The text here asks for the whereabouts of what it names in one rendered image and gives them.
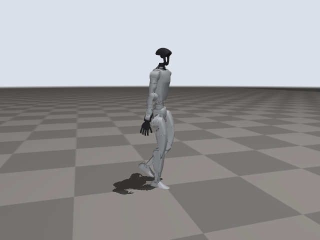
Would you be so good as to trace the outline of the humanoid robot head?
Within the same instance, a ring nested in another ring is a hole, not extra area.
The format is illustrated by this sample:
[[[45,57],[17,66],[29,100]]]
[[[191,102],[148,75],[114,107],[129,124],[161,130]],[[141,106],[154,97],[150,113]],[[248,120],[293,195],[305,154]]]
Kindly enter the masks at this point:
[[[159,69],[159,67],[163,67],[161,69],[166,70],[165,66],[167,66],[169,64],[169,59],[170,59],[170,55],[172,54],[172,52],[167,48],[159,48],[155,54],[159,55],[161,58],[163,58],[163,63],[159,63],[157,68]],[[167,57],[167,62],[166,62],[166,57]]]

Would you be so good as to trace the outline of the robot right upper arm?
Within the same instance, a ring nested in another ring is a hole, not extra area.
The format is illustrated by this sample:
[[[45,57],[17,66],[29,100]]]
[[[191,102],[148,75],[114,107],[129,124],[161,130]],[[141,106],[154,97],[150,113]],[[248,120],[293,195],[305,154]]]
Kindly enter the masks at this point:
[[[158,80],[160,79],[160,71],[155,70],[152,71],[149,75],[150,78],[150,83],[149,83],[149,93],[153,93],[154,94],[154,98],[153,101],[156,101],[158,99],[158,95],[155,93],[156,88],[157,88],[157,84],[158,84]]]

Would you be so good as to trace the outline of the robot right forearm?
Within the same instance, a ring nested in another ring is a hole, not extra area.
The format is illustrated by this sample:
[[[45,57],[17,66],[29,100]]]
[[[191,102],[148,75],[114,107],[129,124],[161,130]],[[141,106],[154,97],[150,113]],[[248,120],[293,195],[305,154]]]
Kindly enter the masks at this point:
[[[148,120],[148,121],[150,120],[150,117],[153,114],[153,109],[155,105],[153,99],[154,99],[154,94],[150,93],[147,98],[147,110],[145,115],[145,120]]]

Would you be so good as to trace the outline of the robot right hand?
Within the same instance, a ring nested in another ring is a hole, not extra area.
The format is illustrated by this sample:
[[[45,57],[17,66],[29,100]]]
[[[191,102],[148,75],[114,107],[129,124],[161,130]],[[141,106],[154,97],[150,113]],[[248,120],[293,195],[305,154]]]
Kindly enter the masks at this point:
[[[152,133],[152,129],[151,129],[151,126],[150,126],[151,125],[150,124],[151,119],[152,119],[152,116],[150,116],[149,120],[145,120],[145,117],[144,117],[144,121],[145,122],[141,126],[140,133],[142,133],[145,136],[146,136],[146,132],[147,132],[147,136],[149,136],[149,129],[150,129],[150,132]],[[143,131],[142,131],[142,129],[143,129]],[[144,130],[145,130],[145,132],[144,132]]]

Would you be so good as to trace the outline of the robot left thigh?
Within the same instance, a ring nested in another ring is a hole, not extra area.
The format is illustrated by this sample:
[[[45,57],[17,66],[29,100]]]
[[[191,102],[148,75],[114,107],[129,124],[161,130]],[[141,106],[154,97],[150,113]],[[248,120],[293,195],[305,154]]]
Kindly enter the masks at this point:
[[[166,110],[166,117],[165,117],[165,124],[166,124],[166,129],[167,129],[167,146],[165,150],[170,149],[172,146],[173,140],[174,140],[174,135],[175,135],[175,124],[173,120],[173,116],[169,110]]]

